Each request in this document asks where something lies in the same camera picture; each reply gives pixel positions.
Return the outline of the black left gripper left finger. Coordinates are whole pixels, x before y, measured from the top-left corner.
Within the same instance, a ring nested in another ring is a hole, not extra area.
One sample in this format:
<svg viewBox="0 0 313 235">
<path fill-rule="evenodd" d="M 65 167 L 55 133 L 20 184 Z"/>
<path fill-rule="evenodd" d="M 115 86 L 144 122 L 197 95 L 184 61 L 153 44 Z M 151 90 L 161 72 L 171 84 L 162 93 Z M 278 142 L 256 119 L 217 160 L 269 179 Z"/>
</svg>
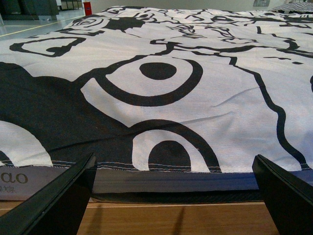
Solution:
<svg viewBox="0 0 313 235">
<path fill-rule="evenodd" d="M 2 235 L 75 235 L 96 175 L 93 154 L 80 159 L 30 198 L 0 217 Z"/>
</svg>

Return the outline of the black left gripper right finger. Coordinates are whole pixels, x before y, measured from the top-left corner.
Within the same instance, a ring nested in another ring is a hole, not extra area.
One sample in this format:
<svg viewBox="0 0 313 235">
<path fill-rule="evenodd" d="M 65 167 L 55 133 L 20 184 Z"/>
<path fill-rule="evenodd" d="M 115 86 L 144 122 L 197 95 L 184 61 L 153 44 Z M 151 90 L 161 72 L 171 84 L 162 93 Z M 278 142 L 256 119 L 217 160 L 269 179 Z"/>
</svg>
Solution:
<svg viewBox="0 0 313 235">
<path fill-rule="evenodd" d="M 252 170 L 266 208 L 281 235 L 313 233 L 313 187 L 262 155 Z"/>
</svg>

